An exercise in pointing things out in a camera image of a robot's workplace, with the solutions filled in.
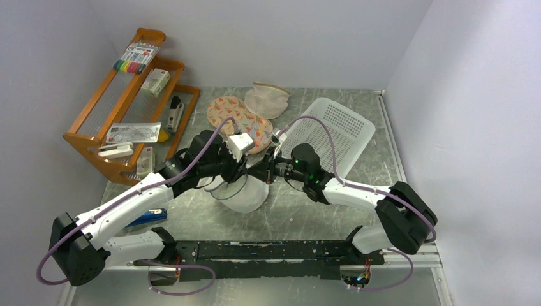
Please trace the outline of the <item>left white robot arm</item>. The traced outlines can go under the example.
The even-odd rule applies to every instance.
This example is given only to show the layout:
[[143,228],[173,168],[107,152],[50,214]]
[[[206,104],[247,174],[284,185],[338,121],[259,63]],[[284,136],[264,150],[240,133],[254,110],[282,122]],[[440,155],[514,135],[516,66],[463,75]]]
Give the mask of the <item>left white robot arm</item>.
[[247,133],[222,138],[217,131],[204,130],[189,147],[164,160],[114,199],[76,217],[66,212],[57,216],[52,223],[49,250],[36,271],[37,279],[49,285],[68,282],[81,286],[118,263],[154,259],[161,265],[170,264],[177,248],[167,230],[154,228],[141,237],[115,238],[115,234],[150,208],[197,188],[202,179],[237,180],[254,146]]

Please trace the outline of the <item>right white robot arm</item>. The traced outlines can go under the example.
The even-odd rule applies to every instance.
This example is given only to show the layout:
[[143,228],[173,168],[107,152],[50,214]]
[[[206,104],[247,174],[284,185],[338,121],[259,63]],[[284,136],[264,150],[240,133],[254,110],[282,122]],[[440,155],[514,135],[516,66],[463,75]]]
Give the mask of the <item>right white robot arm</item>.
[[312,201],[343,205],[374,215],[367,226],[353,230],[344,247],[345,258],[359,264],[370,252],[395,248],[416,254],[432,241],[438,219],[413,188],[403,181],[393,186],[369,186],[343,180],[324,170],[309,144],[297,145],[286,159],[269,148],[263,159],[248,168],[248,174],[272,184],[276,178],[302,183],[301,191]]

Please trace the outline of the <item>white mesh laundry bag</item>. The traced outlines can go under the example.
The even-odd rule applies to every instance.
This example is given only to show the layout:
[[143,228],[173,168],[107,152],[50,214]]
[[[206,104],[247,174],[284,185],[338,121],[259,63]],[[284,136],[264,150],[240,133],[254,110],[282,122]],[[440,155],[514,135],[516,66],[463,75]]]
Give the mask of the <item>white mesh laundry bag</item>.
[[206,178],[203,190],[224,206],[243,214],[257,210],[269,195],[269,186],[248,174],[233,183],[225,182],[221,176]]

